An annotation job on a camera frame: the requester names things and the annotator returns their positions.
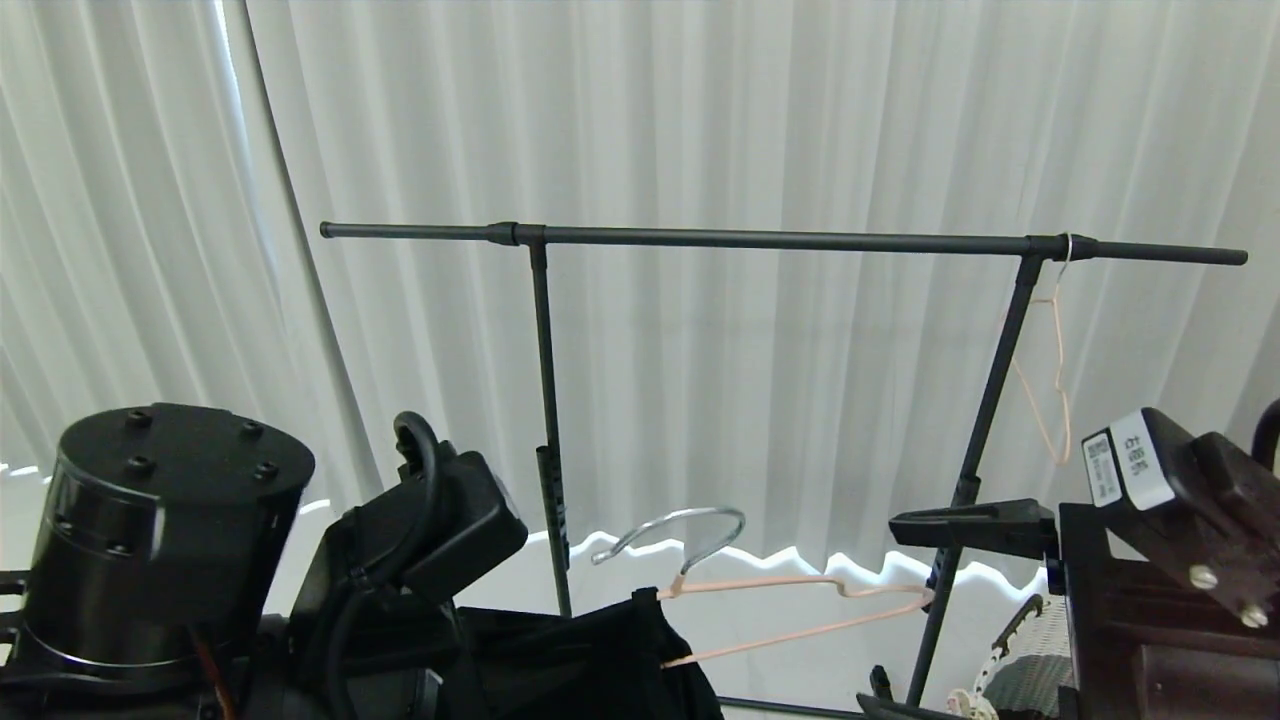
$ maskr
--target black clothes rack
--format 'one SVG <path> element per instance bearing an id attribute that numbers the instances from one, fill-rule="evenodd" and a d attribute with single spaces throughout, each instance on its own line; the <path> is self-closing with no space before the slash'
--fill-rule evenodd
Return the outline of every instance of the black clothes rack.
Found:
<path id="1" fill-rule="evenodd" d="M 552 547 L 552 571 L 559 611 L 572 615 L 568 597 L 568 537 L 564 524 L 564 489 L 561 478 L 559 419 L 556 406 L 556 365 L 552 351 L 550 300 L 547 290 L 548 245 L 627 245 L 660 247 L 723 247 L 755 250 L 827 250 L 855 252 L 915 252 L 937 255 L 1007 255 L 1020 258 L 1009 309 L 996 343 L 996 352 L 987 373 L 987 384 L 978 405 L 978 415 L 969 434 L 969 445 L 951 496 L 951 506 L 968 506 L 978 501 L 982 479 L 978 464 L 987 436 L 996 416 L 1000 393 L 1009 375 L 1018 337 L 1021 334 L 1032 291 L 1046 261 L 1080 261 L 1093 258 L 1123 260 L 1160 260 L 1202 265 L 1243 265 L 1248 252 L 1217 247 L 1103 242 L 1079 234 L 1056 236 L 948 236 L 888 233 L 819 233 L 767 231 L 648 229 L 648 228 L 580 228 L 524 223 L 490 225 L 367 225 L 320 223 L 323 237 L 369 237 L 401 240 L 486 241 L 497 245 L 525 246 L 534 278 L 534 311 L 538 322 L 538 355 L 541 368 L 543 411 L 547 421 L 547 445 L 536 450 L 538 471 L 543 493 Z M 960 548 L 940 550 L 927 584 L 934 591 L 928 607 L 928 620 L 911 674 L 906 702 L 919 706 L 924 684 L 937 650 L 942 620 L 951 600 L 951 588 L 960 568 Z M 813 717 L 863 717 L 859 712 L 774 703 L 755 700 L 721 698 L 722 705 L 769 710 Z"/>

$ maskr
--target white floor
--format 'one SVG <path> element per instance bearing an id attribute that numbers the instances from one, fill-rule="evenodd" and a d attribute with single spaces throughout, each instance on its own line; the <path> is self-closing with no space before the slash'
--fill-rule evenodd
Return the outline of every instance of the white floor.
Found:
<path id="1" fill-rule="evenodd" d="M 10 477 L 5 473 L 0 478 L 0 568 L 29 564 L 44 489 L 38 474 Z M 300 515 L 285 547 L 268 598 L 268 612 L 289 611 L 315 544 L 333 521 L 328 507 L 307 510 Z M 588 556 L 611 542 L 596 534 L 575 548 L 570 582 L 576 612 L 623 600 L 637 587 L 663 587 L 681 564 L 682 550 L 675 543 L 664 543 L 593 566 Z M 520 553 L 462 593 L 460 603 L 554 612 L 556 593 L 547 547 L 545 538 L 535 536 Z M 891 555 L 879 577 L 842 562 L 840 557 L 827 571 L 842 575 L 851 585 L 868 587 L 919 583 L 925 568 Z M 695 579 L 730 579 L 796 573 L 813 573 L 813 569 L 787 553 L 762 564 L 731 551 L 699 565 L 692 575 Z M 1043 592 L 1043 574 L 1033 585 L 1015 589 L 1002 577 L 980 566 L 961 573 L 925 691 L 925 706 L 941 708 L 948 691 L 973 683 L 991 641 L 1030 592 Z M 685 596 L 667 601 L 664 611 L 698 651 L 837 623 L 908 600 L 908 596 L 892 594 L 842 600 L 829 585 L 809 585 Z M 12 606 L 12 602 L 0 605 L 0 610 Z M 905 694 L 923 628 L 924 614 L 913 611 L 882 623 L 710 660 L 704 669 L 717 692 L 724 696 L 856 710 L 854 694 L 868 691 L 867 678 L 877 664 L 888 670 L 896 694 Z M 726 711 L 726 716 L 767 715 Z"/>

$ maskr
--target black cloth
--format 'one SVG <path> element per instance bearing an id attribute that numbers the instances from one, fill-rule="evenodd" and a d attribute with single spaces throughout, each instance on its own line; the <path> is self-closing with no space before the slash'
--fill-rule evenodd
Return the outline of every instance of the black cloth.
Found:
<path id="1" fill-rule="evenodd" d="M 690 650 L 657 593 L 577 618 L 460 609 L 494 720 L 723 720 L 698 664 L 662 669 Z"/>

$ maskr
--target bolt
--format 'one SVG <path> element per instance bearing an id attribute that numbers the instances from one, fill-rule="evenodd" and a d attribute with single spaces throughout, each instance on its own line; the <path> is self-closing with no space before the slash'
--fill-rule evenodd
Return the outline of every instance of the bolt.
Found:
<path id="1" fill-rule="evenodd" d="M 1217 575 L 1208 565 L 1192 565 L 1192 584 L 1202 591 L 1211 591 L 1217 587 Z"/>
<path id="2" fill-rule="evenodd" d="M 131 428 L 147 428 L 151 427 L 151 415 L 146 410 L 129 410 L 124 424 Z"/>
<path id="3" fill-rule="evenodd" d="M 270 460 L 264 460 L 259 462 L 257 468 L 253 469 L 253 479 L 260 483 L 269 483 L 274 480 L 275 477 L 279 474 L 280 474 L 280 468 L 276 466 L 275 462 L 271 462 Z"/>
<path id="4" fill-rule="evenodd" d="M 155 471 L 156 464 L 145 455 L 134 455 L 124 462 L 124 469 L 133 477 L 145 478 Z"/>
<path id="5" fill-rule="evenodd" d="M 1257 605 L 1249 605 L 1244 609 L 1244 612 L 1240 612 L 1240 621 L 1244 623 L 1245 628 L 1266 628 L 1267 614 Z"/>

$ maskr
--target curtain fold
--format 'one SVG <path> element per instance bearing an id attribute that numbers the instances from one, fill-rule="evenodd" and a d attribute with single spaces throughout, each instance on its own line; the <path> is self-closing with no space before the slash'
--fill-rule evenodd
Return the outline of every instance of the curtain fold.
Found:
<path id="1" fill-rule="evenodd" d="M 69 423 L 170 401 L 297 434 L 311 496 L 358 501 L 316 418 L 333 391 L 300 373 L 218 5 L 4 3 L 0 73 L 0 459 L 41 469 L 0 488 L 38 487 Z"/>
<path id="2" fill-rule="evenodd" d="M 250 1 L 248 15 L 365 425 L 419 409 L 489 454 L 529 516 L 543 421 L 524 251 L 323 240 L 320 220 L 1244 247 L 1245 269 L 1070 265 L 1075 438 L 1160 405 L 1244 441 L 1242 409 L 1275 374 L 1276 5 Z M 567 246 L 549 263 L 573 538 L 732 503 L 758 555 L 797 544 L 870 568 L 887 516 L 951 497 L 1015 265 Z M 1018 356 L 1060 433 L 1043 306 Z M 392 450 L 374 454 L 392 478 Z M 980 474 L 987 500 L 1088 497 L 1015 378 Z"/>

